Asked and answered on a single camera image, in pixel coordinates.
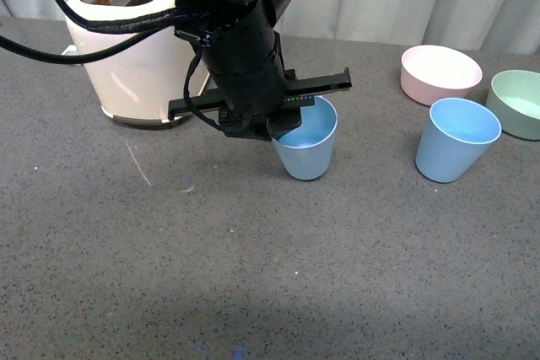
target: bowl rim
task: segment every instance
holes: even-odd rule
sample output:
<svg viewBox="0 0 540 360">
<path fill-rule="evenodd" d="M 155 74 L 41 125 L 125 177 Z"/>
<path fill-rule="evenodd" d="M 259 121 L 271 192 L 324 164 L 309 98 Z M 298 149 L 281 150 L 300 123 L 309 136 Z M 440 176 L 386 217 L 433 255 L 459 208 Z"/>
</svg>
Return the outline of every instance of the bowl rim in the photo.
<svg viewBox="0 0 540 360">
<path fill-rule="evenodd" d="M 443 87 L 440 85 L 440 83 L 433 83 L 433 82 L 430 82 L 430 81 L 426 81 L 426 80 L 423 80 L 422 78 L 419 78 L 418 76 L 416 75 L 413 75 L 411 73 L 411 71 L 408 69 L 407 67 L 407 64 L 405 63 L 405 58 L 408 54 L 410 54 L 411 52 L 413 52 L 414 50 L 417 50 L 418 48 L 424 48 L 424 49 L 439 49 L 439 50 L 444 50 L 444 52 L 450 52 L 452 54 L 455 54 L 455 55 L 458 55 L 459 57 L 462 57 L 464 60 L 468 61 L 468 62 L 471 62 L 471 65 L 474 67 L 474 70 L 477 71 L 477 73 L 479 73 L 478 75 L 478 80 L 474 80 L 470 83 L 469 86 L 467 86 L 466 88 L 462 87 L 462 86 L 450 86 L 450 87 Z M 474 86 L 476 86 L 477 84 L 479 84 L 481 81 L 482 81 L 482 78 L 483 78 L 483 71 L 482 71 L 482 68 L 480 67 L 480 65 L 478 65 L 478 62 L 476 62 L 474 59 L 472 59 L 469 55 L 461 52 L 461 51 L 458 51 L 458 50 L 455 50 L 454 48 L 450 48 L 448 46 L 436 46 L 436 45 L 432 45 L 432 44 L 422 44 L 420 46 L 412 46 L 410 48 L 408 48 L 407 50 L 405 50 L 405 52 L 403 52 L 402 54 L 402 68 L 405 69 L 407 71 L 407 73 L 409 75 L 411 75 L 411 77 L 423 82 L 423 83 L 426 83 L 428 84 L 429 86 L 433 86 L 433 87 L 436 87 L 438 89 L 445 89 L 445 90 L 464 90 L 464 89 L 471 89 L 473 88 Z"/>
<path fill-rule="evenodd" d="M 493 93 L 493 95 L 495 95 L 497 97 L 497 99 L 500 100 L 500 102 L 503 105 L 505 105 L 506 107 L 508 107 L 510 110 L 515 111 L 516 113 L 521 114 L 522 116 L 528 117 L 528 118 L 530 118 L 532 120 L 540 121 L 540 118 L 531 116 L 531 115 L 529 115 L 529 114 L 527 114 L 527 113 L 525 113 L 525 112 L 523 112 L 521 110 L 518 110 L 518 109 L 514 108 L 513 106 L 507 104 L 505 102 L 505 100 L 501 98 L 498 91 L 495 89 L 494 80 L 496 78 L 498 78 L 499 76 L 505 76 L 505 75 L 508 75 L 508 74 L 511 74 L 511 73 L 525 73 L 526 75 L 529 75 L 529 76 L 537 76 L 538 79 L 539 79 L 538 82 L 540 83 L 540 73 L 538 73 L 538 72 L 527 71 L 526 69 L 508 69 L 508 70 L 505 70 L 505 71 L 501 71 L 501 72 L 497 73 L 495 76 L 492 77 L 492 79 L 491 79 L 491 89 L 490 89 L 491 93 Z"/>
</svg>

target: gray countertop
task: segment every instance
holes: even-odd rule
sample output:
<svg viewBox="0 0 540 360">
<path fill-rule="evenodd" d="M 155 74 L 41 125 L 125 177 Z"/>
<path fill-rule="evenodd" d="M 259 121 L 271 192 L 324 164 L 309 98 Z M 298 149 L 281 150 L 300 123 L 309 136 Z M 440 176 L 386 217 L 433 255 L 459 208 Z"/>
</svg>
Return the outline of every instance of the gray countertop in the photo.
<svg viewBox="0 0 540 360">
<path fill-rule="evenodd" d="M 65 24 L 0 19 L 59 53 Z M 329 170 L 194 118 L 116 124 L 83 67 L 0 50 L 0 353 L 7 359 L 540 357 L 540 142 L 503 134 L 458 181 L 414 154 L 407 47 L 284 38 L 299 78 L 349 66 Z M 483 103 L 540 56 L 468 52 Z"/>
</svg>

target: cup rim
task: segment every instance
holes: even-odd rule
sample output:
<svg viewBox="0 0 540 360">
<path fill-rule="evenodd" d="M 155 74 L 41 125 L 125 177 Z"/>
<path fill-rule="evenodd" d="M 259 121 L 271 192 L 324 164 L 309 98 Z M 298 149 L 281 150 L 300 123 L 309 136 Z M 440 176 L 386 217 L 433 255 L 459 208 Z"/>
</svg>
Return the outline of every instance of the cup rim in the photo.
<svg viewBox="0 0 540 360">
<path fill-rule="evenodd" d="M 495 137 L 490 138 L 488 141 L 474 142 L 474 141 L 467 141 L 467 140 L 464 140 L 464 139 L 461 139 L 459 137 L 455 137 L 455 136 L 449 134 L 448 131 L 445 131 L 443 128 L 441 128 L 439 126 L 439 124 L 437 124 L 437 122 L 435 121 L 435 119 L 433 117 L 433 109 L 434 109 L 434 107 L 436 107 L 437 104 L 444 103 L 445 101 L 447 102 L 447 101 L 450 101 L 450 100 L 458 101 L 459 103 L 467 103 L 467 104 L 470 104 L 470 105 L 475 105 L 475 107 L 480 107 L 480 110 L 483 110 L 484 112 L 487 112 L 489 116 L 494 118 L 494 122 L 497 123 L 497 127 L 498 127 L 497 135 Z M 445 134 L 447 137 L 452 138 L 452 139 L 454 139 L 454 140 L 456 140 L 458 142 L 466 143 L 466 144 L 469 144 L 469 145 L 487 145 L 487 144 L 493 143 L 493 142 L 497 141 L 497 139 L 499 139 L 500 134 L 502 133 L 502 126 L 500 125 L 499 118 L 497 118 L 497 116 L 493 113 L 493 111 L 491 111 L 487 107 L 485 107 L 485 106 L 483 106 L 483 105 L 481 105 L 481 104 L 479 104 L 479 103 L 477 103 L 475 101 L 472 101 L 472 100 L 469 100 L 469 99 L 462 99 L 460 97 L 447 97 L 447 98 L 435 101 L 431 105 L 431 107 L 429 108 L 429 119 L 431 120 L 433 125 L 436 126 L 437 129 L 439 131 L 441 131 L 443 134 Z"/>
<path fill-rule="evenodd" d="M 332 107 L 332 110 L 334 111 L 334 115 L 336 116 L 336 122 L 334 122 L 334 126 L 332 127 L 332 129 L 330 130 L 330 132 L 328 133 L 328 135 L 326 135 L 324 138 L 322 138 L 322 140 L 320 140 L 319 142 L 317 143 L 314 143 L 312 145 L 310 145 L 309 147 L 294 147 L 294 146 L 291 146 L 291 145 L 287 145 L 285 143 L 282 143 L 280 142 L 278 139 L 276 138 L 272 138 L 273 141 L 275 142 L 278 142 L 280 145 L 286 147 L 286 148 L 290 148 L 290 149 L 307 149 L 307 148 L 313 148 L 313 147 L 316 147 L 317 145 L 320 145 L 322 144 L 323 142 L 325 142 L 329 137 L 332 136 L 332 134 L 336 131 L 336 128 L 338 127 L 338 111 L 336 110 L 336 108 L 334 107 L 334 105 L 327 99 L 325 99 L 324 97 L 322 96 L 315 96 L 316 98 L 318 99 L 322 99 L 323 101 L 325 101 L 328 105 L 330 105 L 330 107 Z"/>
</svg>

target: blue plastic cup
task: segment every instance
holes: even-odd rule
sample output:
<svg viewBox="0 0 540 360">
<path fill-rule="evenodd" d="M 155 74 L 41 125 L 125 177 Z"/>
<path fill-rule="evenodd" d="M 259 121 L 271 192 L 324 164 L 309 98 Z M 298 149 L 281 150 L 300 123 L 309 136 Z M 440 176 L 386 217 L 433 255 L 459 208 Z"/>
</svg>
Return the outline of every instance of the blue plastic cup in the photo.
<svg viewBox="0 0 540 360">
<path fill-rule="evenodd" d="M 289 174 L 299 180 L 314 180 L 330 165 L 338 113 L 328 100 L 315 97 L 315 104 L 300 109 L 302 124 L 272 143 Z"/>
<path fill-rule="evenodd" d="M 431 105 L 416 154 L 416 167 L 440 183 L 456 180 L 499 138 L 500 122 L 471 100 L 448 98 Z"/>
</svg>

